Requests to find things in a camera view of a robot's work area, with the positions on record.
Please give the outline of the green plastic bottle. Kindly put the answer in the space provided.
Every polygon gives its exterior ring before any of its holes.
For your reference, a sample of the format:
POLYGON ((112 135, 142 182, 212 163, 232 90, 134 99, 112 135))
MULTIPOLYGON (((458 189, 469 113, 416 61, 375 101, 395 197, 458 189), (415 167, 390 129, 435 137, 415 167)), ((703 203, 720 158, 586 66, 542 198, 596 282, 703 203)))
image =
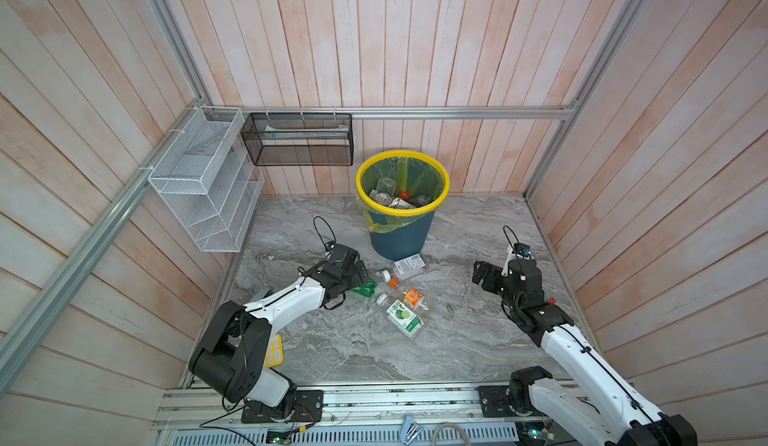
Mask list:
POLYGON ((376 288, 377 288, 377 283, 375 281, 369 281, 360 286, 352 288, 351 292, 366 298, 371 298, 375 295, 376 288))

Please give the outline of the orange label small bottle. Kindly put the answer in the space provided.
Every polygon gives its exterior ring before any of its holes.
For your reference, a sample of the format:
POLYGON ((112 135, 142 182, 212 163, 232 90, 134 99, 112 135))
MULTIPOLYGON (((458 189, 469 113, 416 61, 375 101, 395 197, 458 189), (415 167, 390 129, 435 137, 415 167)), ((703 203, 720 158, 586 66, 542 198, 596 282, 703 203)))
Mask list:
POLYGON ((403 303, 413 311, 428 311, 424 295, 417 289, 409 289, 402 295, 403 303))

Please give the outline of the lime label juice bottle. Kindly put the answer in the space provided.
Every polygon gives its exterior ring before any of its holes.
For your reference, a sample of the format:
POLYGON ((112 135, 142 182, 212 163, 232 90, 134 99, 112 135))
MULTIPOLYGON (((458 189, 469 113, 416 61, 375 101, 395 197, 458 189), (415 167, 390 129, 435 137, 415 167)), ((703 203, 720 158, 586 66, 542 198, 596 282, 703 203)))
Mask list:
POLYGON ((409 339, 413 339, 424 326, 420 316, 387 294, 380 294, 376 304, 384 308, 387 319, 409 339))

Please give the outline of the white label bottle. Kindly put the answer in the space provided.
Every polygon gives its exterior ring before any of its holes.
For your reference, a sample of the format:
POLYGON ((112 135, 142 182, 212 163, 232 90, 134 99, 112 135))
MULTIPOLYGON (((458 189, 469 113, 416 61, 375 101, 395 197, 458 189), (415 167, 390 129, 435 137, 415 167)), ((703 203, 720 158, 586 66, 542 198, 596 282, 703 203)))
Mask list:
POLYGON ((388 205, 390 209, 398 210, 410 210, 414 209, 414 206, 409 202, 403 201, 400 197, 394 198, 388 205))

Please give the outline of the clear bottle white cap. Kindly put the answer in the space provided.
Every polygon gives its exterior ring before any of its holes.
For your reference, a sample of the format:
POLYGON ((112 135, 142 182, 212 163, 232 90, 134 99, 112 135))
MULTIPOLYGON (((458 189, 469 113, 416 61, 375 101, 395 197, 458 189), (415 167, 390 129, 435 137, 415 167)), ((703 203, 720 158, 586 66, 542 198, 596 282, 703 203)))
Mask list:
POLYGON ((381 205, 388 205, 396 197, 397 182, 388 177, 378 179, 376 187, 370 192, 369 196, 381 205))

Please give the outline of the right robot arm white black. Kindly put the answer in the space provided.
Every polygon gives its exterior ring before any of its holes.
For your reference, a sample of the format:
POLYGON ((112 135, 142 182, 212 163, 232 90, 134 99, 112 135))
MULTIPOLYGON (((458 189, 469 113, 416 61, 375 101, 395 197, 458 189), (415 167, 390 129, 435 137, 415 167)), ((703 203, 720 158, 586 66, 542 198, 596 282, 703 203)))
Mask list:
POLYGON ((668 415, 627 382, 589 343, 555 302, 544 296, 530 256, 511 253, 503 267, 473 265, 472 281, 500 297, 505 316, 553 358, 586 398, 568 392, 541 366, 513 372, 506 389, 481 387, 486 417, 543 415, 582 445, 695 445, 698 435, 681 415, 668 415))

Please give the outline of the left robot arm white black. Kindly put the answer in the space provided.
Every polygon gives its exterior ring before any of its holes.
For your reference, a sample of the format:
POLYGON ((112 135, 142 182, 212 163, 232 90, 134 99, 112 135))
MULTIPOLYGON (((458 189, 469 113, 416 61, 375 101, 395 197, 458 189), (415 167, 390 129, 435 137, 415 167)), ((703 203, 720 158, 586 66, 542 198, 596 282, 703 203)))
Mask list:
POLYGON ((296 384, 266 366, 271 338, 305 314, 338 308, 348 291, 369 280, 358 251, 331 242, 324 258, 301 269, 289 286, 245 305, 219 306, 188 370, 230 403, 258 403, 286 417, 294 408, 296 384))

